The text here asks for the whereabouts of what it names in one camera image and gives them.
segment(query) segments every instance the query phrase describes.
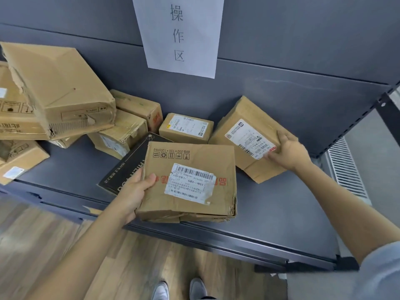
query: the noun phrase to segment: person's left hand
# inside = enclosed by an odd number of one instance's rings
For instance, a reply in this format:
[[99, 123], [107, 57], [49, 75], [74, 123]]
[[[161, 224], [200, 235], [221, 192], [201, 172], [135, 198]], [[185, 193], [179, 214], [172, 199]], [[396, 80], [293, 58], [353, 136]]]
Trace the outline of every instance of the person's left hand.
[[135, 217], [135, 210], [142, 202], [144, 191], [153, 186], [156, 182], [156, 175], [151, 174], [145, 180], [140, 180], [142, 177], [142, 168], [139, 168], [136, 173], [130, 177], [122, 187], [118, 196], [112, 201], [112, 206], [117, 212], [125, 217], [125, 224], [131, 222]]

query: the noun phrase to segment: person's right arm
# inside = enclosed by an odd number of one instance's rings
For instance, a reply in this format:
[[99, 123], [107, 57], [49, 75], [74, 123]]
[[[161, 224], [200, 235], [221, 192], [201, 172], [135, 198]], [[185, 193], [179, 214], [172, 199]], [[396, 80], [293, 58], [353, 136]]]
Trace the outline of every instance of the person's right arm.
[[278, 136], [281, 152], [264, 157], [293, 171], [308, 186], [359, 264], [375, 249], [400, 241], [397, 226], [314, 165], [296, 138], [280, 131]]

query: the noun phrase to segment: black box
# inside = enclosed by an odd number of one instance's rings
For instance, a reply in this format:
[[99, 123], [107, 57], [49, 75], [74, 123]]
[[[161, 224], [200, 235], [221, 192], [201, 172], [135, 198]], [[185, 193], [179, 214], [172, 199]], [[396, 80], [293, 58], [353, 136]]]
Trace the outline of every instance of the black box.
[[144, 165], [149, 141], [173, 142], [154, 133], [148, 133], [98, 183], [98, 186], [118, 195], [125, 182]]

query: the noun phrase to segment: forearm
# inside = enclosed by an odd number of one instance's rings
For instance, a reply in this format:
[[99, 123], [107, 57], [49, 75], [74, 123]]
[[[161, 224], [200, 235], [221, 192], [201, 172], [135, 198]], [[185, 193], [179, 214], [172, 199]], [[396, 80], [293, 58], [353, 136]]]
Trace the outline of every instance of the forearm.
[[358, 263], [378, 247], [400, 241], [399, 228], [314, 164], [296, 174], [312, 191]]
[[57, 268], [27, 300], [83, 299], [124, 218], [113, 204], [97, 218], [71, 248]]

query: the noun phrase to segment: shoe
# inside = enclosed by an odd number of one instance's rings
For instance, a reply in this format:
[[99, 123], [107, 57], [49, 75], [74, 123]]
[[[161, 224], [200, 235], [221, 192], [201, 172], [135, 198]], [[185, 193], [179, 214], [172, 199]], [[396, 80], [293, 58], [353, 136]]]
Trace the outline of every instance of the shoe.
[[170, 292], [168, 290], [167, 282], [160, 281], [154, 288], [152, 300], [170, 300]]
[[199, 300], [207, 296], [206, 286], [200, 278], [194, 278], [190, 282], [189, 299]]

